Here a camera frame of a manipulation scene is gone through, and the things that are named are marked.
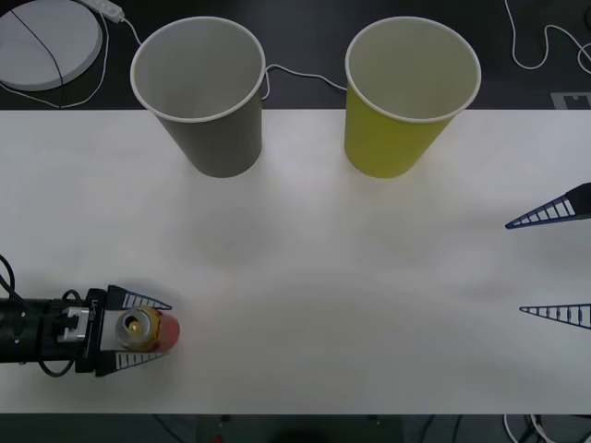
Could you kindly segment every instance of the white table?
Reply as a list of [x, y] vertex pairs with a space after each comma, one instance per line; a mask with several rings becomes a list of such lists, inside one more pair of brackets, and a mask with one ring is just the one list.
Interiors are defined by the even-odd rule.
[[591, 181], [591, 112], [469, 111], [364, 176], [344, 111], [266, 111], [236, 178], [147, 112], [0, 113], [0, 251], [27, 297], [169, 301], [171, 355], [95, 378], [0, 365], [0, 413], [589, 413], [591, 221], [504, 223]]

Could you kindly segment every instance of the dark background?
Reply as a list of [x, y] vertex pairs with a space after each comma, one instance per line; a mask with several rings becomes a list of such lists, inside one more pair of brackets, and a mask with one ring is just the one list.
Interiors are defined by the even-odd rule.
[[[23, 1], [2, 0], [0, 15]], [[462, 34], [474, 47], [483, 70], [473, 109], [554, 109], [551, 92], [591, 91], [591, 76], [576, 63], [577, 48], [561, 32], [550, 31], [550, 56], [536, 71], [511, 58], [512, 32], [503, 0], [117, 0], [143, 40], [167, 23], [199, 15], [229, 18], [259, 39], [267, 63], [322, 74], [345, 85], [344, 55], [349, 42], [368, 24], [391, 16], [437, 20]], [[544, 54], [543, 27], [562, 26], [581, 44], [591, 42], [583, 14], [591, 0], [510, 0], [517, 27], [517, 55], [526, 65]], [[111, 47], [105, 81], [92, 100], [76, 109], [141, 109], [129, 85], [128, 70], [138, 47], [125, 23], [107, 20]], [[82, 76], [65, 86], [65, 103], [86, 99], [103, 66], [103, 53]], [[344, 94], [322, 81], [271, 73], [266, 108], [344, 108]], [[57, 90], [38, 97], [59, 103]], [[587, 100], [567, 99], [569, 109], [589, 109]], [[0, 90], [0, 109], [48, 106]]]

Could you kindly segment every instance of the black cable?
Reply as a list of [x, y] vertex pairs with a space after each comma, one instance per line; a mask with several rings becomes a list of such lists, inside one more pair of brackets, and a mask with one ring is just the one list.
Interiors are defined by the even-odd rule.
[[425, 441], [425, 436], [427, 435], [427, 431], [431, 427], [431, 424], [433, 423], [434, 418], [435, 418], [435, 415], [431, 415], [428, 418], [428, 420], [425, 422], [425, 425], [423, 426], [423, 430], [421, 431], [421, 437], [418, 440], [418, 443], [423, 443]]
[[168, 425], [163, 421], [162, 418], [160, 418], [158, 415], [156, 415], [155, 413], [152, 414], [152, 417], [154, 417], [156, 419], [156, 421], [158, 423], [160, 423], [160, 425], [166, 430], [166, 432], [168, 432], [168, 434], [170, 435], [170, 437], [174, 438], [176, 441], [178, 441], [178, 443], [185, 443], [181, 437], [179, 437], [177, 434], [175, 434], [173, 432], [173, 430], [168, 427]]
[[20, 23], [22, 23], [22, 26], [24, 26], [25, 28], [27, 28], [27, 30], [29, 30], [29, 32], [33, 35], [33, 37], [35, 37], [37, 39], [37, 41], [41, 44], [41, 46], [43, 48], [45, 48], [45, 51], [47, 51], [49, 56], [52, 57], [52, 60], [54, 61], [55, 69], [57, 69], [57, 75], [59, 76], [59, 82], [60, 82], [59, 109], [62, 109], [62, 107], [64, 107], [64, 78], [62, 77], [62, 71], [60, 70], [59, 65], [57, 64], [57, 60], [55, 60], [55, 57], [52, 54], [52, 52], [49, 50], [49, 48], [47, 46], [45, 46], [45, 43], [43, 43], [42, 40], [39, 37], [37, 37], [37, 34], [35, 34], [32, 31], [32, 29], [27, 26], [27, 23], [22, 21], [13, 9], [11, 9], [10, 12], [12, 13], [13, 16], [15, 16], [17, 18], [17, 20]]
[[4, 256], [2, 256], [1, 254], [0, 261], [6, 268], [6, 271], [8, 272], [9, 283], [6, 283], [4, 277], [0, 275], [0, 286], [2, 286], [4, 290], [8, 293], [8, 298], [13, 298], [17, 300], [25, 309], [27, 309], [27, 312], [30, 312], [31, 314], [39, 318], [47, 318], [47, 316], [43, 312], [39, 312], [37, 309], [29, 305], [29, 303], [26, 300], [24, 300], [20, 295], [17, 294], [17, 292], [15, 291], [15, 273], [12, 270], [10, 263], [8, 263], [8, 260], [6, 260]]
[[[35, 309], [31, 305], [29, 305], [29, 303], [26, 300], [24, 300], [20, 295], [17, 294], [17, 292], [15, 291], [15, 273], [12, 270], [10, 263], [8, 263], [8, 260], [6, 260], [6, 258], [2, 254], [0, 254], [0, 262], [2, 262], [2, 264], [5, 266], [6, 272], [8, 272], [9, 283], [6, 283], [6, 280], [4, 280], [4, 277], [2, 277], [2, 275], [0, 275], [0, 286], [2, 286], [6, 290], [6, 292], [8, 293], [8, 298], [12, 298], [12, 299], [17, 300], [27, 310], [27, 312], [34, 314], [35, 316], [42, 318], [44, 320], [48, 320], [53, 323], [57, 323], [56, 318], [47, 316], [43, 312], [39, 312], [37, 309]], [[66, 300], [70, 295], [74, 295], [74, 299], [76, 300], [76, 304], [78, 306], [82, 306], [82, 298], [80, 298], [80, 294], [78, 293], [78, 291], [75, 291], [73, 289], [66, 291], [66, 293], [64, 293], [64, 295], [62, 296], [62, 300]], [[69, 362], [67, 362], [66, 367], [59, 372], [52, 371], [49, 367], [47, 367], [45, 362], [39, 362], [39, 367], [49, 377], [61, 377], [61, 376], [64, 376], [67, 373], [67, 371], [69, 371], [72, 368], [73, 364], [74, 364], [74, 360], [70, 360]]]
[[453, 434], [452, 434], [452, 443], [455, 443], [458, 439], [458, 431], [460, 430], [460, 423], [462, 423], [463, 418], [464, 418], [463, 415], [458, 415], [458, 418], [455, 421], [455, 426], [453, 427]]
[[74, 364], [74, 360], [70, 360], [69, 362], [67, 362], [66, 367], [64, 369], [62, 369], [61, 371], [59, 371], [59, 372], [52, 371], [49, 367], [47, 367], [45, 365], [45, 362], [39, 362], [39, 367], [49, 377], [59, 378], [61, 376], [64, 376], [65, 374], [67, 374], [67, 371], [69, 371], [72, 368], [72, 365], [73, 364]]

